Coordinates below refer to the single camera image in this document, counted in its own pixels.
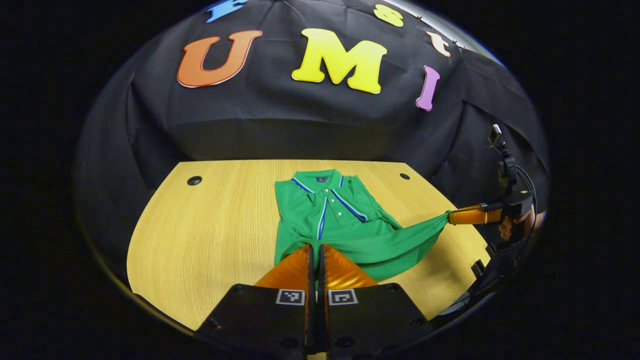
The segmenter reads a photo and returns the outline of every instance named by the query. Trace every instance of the green polo shirt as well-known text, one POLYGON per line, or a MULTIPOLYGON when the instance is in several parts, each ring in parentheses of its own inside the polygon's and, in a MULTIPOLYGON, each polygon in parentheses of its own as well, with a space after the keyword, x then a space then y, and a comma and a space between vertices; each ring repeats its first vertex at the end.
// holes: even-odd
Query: green polo shirt
POLYGON ((280 223, 275 264, 305 244, 327 243, 382 281, 416 265, 447 224, 449 211, 403 228, 369 193, 358 176, 336 170, 297 172, 275 183, 280 223))

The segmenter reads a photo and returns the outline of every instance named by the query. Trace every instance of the wooden table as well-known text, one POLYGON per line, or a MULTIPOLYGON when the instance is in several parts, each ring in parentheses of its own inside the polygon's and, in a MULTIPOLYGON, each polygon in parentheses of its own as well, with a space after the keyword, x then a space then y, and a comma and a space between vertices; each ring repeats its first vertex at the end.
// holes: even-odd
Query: wooden table
MULTIPOLYGON (((275 181, 296 171, 337 169, 358 175, 402 226, 455 207, 404 163, 335 160, 230 160, 179 163, 138 220, 127 256, 131 290, 197 330, 235 283, 251 284, 273 268, 280 215, 275 181), (409 175, 404 179, 400 173, 409 175), (193 176, 202 177, 195 186, 193 176)), ((397 282, 427 319, 475 281, 471 266, 490 260, 472 225, 447 224, 415 267, 397 282)))

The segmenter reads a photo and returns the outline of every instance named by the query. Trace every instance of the shirt collar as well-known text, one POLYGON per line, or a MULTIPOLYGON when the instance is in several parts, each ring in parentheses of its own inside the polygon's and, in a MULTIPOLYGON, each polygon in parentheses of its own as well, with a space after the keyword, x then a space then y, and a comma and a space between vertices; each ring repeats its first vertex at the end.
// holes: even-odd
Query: shirt collar
POLYGON ((292 180, 306 192, 316 193, 323 189, 335 189, 344 185, 344 177, 338 170, 298 171, 292 180))

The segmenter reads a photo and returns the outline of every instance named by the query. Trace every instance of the blue collar stripe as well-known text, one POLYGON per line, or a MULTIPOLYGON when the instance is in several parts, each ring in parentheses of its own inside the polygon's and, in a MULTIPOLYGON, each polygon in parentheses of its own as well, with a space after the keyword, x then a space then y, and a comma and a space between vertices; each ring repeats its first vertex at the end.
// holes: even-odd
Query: blue collar stripe
POLYGON ((365 222, 367 221, 367 215, 359 212, 358 210, 356 210, 353 206, 351 206, 346 200, 344 200, 342 197, 340 197, 340 195, 338 195, 337 192, 331 190, 331 192, 335 195, 335 197, 338 198, 338 200, 340 200, 340 202, 342 203, 342 205, 344 205, 347 209, 349 209, 350 212, 352 212, 360 221, 365 222))
POLYGON ((326 213, 326 202, 327 202, 327 198, 324 198, 324 207, 322 209, 322 214, 320 215, 320 221, 318 222, 318 231, 317 231, 318 240, 322 238, 322 233, 324 231, 324 214, 326 213))
POLYGON ((311 190, 310 188, 307 188, 303 183, 300 182, 300 180, 296 179, 295 177, 292 177, 291 180, 293 180, 294 183, 298 184, 298 186, 303 188, 306 192, 314 193, 313 190, 311 190))

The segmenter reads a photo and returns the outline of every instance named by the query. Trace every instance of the black fabric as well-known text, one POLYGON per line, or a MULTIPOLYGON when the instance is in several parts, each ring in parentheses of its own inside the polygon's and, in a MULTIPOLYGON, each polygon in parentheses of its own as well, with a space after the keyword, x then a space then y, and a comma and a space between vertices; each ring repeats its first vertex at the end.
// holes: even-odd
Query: black fabric
POLYGON ((461 207, 503 191, 499 156, 487 148, 491 125, 498 123, 516 162, 534 181, 538 212, 547 209, 550 165, 543 129, 508 70, 443 35, 451 57, 442 56, 425 34, 437 30, 400 9, 404 26, 395 27, 375 17, 375 4, 249 0, 209 24, 207 7, 122 66, 87 116, 74 177, 81 221, 123 282, 136 222, 180 161, 402 161, 461 207), (335 32, 346 50, 363 40, 384 46, 380 94, 348 87, 354 70, 334 85, 324 64, 321 83, 293 80, 307 46, 305 28, 335 32), (227 59, 230 34, 254 29, 263 35, 233 78, 201 88, 178 83, 185 45, 220 37, 204 60, 213 69, 227 59), (440 74, 431 111, 415 105, 425 65, 440 74))

